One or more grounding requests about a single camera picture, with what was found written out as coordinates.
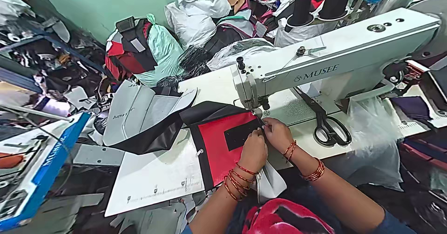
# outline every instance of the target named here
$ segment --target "teal plastic bag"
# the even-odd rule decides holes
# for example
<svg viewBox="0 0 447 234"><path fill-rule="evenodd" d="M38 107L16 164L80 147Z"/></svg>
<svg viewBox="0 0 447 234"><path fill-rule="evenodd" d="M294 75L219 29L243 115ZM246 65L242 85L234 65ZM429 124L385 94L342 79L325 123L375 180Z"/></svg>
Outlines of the teal plastic bag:
<svg viewBox="0 0 447 234"><path fill-rule="evenodd" d="M147 17L152 23L148 45L158 66L155 66L155 70L134 75L145 86L155 87L164 77L183 74L184 69L179 66L178 61L183 49L164 26L155 23L154 15L148 14Z"/></svg>

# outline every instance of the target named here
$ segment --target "black-handled scissors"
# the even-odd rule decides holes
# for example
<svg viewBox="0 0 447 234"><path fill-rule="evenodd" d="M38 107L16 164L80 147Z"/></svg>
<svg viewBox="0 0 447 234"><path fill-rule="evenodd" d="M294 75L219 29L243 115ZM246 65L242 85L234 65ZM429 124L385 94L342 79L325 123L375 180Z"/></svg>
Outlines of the black-handled scissors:
<svg viewBox="0 0 447 234"><path fill-rule="evenodd" d="M351 143L352 137L349 133L348 129L341 123L339 120L334 117L327 116L326 111L312 98L310 98L307 94L301 91L299 88L294 87L294 90L303 98L306 104L315 112L316 114L316 128L313 133L317 142L321 143L324 146L334 146L336 143L340 146L346 146ZM332 126L328 123L328 120L335 122L338 127L342 130L343 134L346 136L346 140L343 140L337 132L332 128ZM325 134L327 140L321 140L317 136L317 132L322 131Z"/></svg>

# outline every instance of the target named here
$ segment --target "measuring ruler marking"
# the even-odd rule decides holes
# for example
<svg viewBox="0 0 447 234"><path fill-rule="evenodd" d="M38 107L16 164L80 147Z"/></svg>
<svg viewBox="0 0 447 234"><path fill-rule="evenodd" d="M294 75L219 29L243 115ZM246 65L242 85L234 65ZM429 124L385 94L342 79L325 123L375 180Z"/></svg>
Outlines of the measuring ruler marking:
<svg viewBox="0 0 447 234"><path fill-rule="evenodd" d="M182 186L178 186L178 187L175 187L175 188L170 188L170 189L167 189L167 190L163 189L163 191L159 191L159 189L156 188L156 189L154 189L154 193L153 194L146 195L146 196L143 196L143 197L138 197L138 198L132 199L131 196L129 196L129 197L127 197L127 203L129 203L129 202L130 203L139 202L139 201L142 201L142 200L145 200L145 199L149 199L149 198L165 195L167 193L171 193L171 192L174 192L174 191L179 191L179 190L182 190L182 189L184 189L186 191L189 187L201 185L202 181L189 182L189 183L187 183L186 181L183 181L182 183L183 183Z"/></svg>

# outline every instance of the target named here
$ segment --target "industrial sewing machine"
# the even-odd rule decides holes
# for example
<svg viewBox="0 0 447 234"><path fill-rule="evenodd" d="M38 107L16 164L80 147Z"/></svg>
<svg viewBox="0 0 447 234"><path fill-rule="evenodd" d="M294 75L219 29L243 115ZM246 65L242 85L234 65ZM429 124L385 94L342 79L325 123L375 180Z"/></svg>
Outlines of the industrial sewing machine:
<svg viewBox="0 0 447 234"><path fill-rule="evenodd" d="M394 85L384 79L390 64L425 52L436 41L441 20L399 8L231 66L244 107L270 108L270 95L321 80L320 92L335 102L357 94L377 96ZM379 90L375 87L383 83Z"/></svg>

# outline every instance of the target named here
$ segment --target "bangle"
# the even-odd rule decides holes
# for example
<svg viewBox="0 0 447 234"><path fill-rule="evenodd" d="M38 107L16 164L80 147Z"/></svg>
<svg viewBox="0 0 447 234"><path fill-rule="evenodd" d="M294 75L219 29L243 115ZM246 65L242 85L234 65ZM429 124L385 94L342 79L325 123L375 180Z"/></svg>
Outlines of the bangle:
<svg viewBox="0 0 447 234"><path fill-rule="evenodd" d="M231 191L230 191L230 189L228 188L228 185L227 185L227 176L224 176L223 177L223 184L225 185L225 188L227 189L227 192L228 192L228 194L230 194L230 196L234 199L234 200L236 200L236 201L241 201L241 199L238 199Z"/></svg>
<svg viewBox="0 0 447 234"><path fill-rule="evenodd" d="M295 150L295 147L296 147L296 141L295 141L295 145L293 146L292 151L290 151L289 158L287 158L287 161L288 161L288 162L290 162L290 158L292 157L292 154L293 154L293 151Z"/></svg>
<svg viewBox="0 0 447 234"><path fill-rule="evenodd" d="M296 146L296 140L294 140L294 141L290 144L290 146L289 146L289 147L286 149L286 151L284 152L283 156L286 156L287 151L289 151L289 149L290 149L293 145Z"/></svg>
<svg viewBox="0 0 447 234"><path fill-rule="evenodd" d="M237 174L234 170L230 170L230 172L233 172L233 174L237 175L240 179L242 179L248 183L251 183L251 184L254 183L254 180L248 180L247 178L243 177L242 175Z"/></svg>
<svg viewBox="0 0 447 234"><path fill-rule="evenodd" d="M246 197L247 196L247 194L245 194L243 191L241 191L239 189L239 187L233 182L233 180L231 178L230 178L230 182L237 189L237 191L239 192L241 197Z"/></svg>
<svg viewBox="0 0 447 234"><path fill-rule="evenodd" d="M236 179L234 179L234 177L231 175L231 172L228 172L228 176L230 177L230 180L232 180L232 182L235 182L237 185L239 185L243 189L245 189L245 190L249 190L250 189L250 187L244 187Z"/></svg>
<svg viewBox="0 0 447 234"><path fill-rule="evenodd" d="M306 176L301 176L304 180L308 180L308 181L316 181L318 180L325 172L325 165L323 162L321 162L320 159L315 158L318 161L318 168L316 169L316 171L310 175L306 175Z"/></svg>
<svg viewBox="0 0 447 234"><path fill-rule="evenodd" d="M251 171L249 171L248 169L241 167L241 166L239 165L239 163L236 163L236 165L237 165L240 169L242 169L243 171L245 171L245 172L247 172L247 173L249 173L249 174L256 175L256 174L259 173L259 172L256 172L256 173L251 172Z"/></svg>

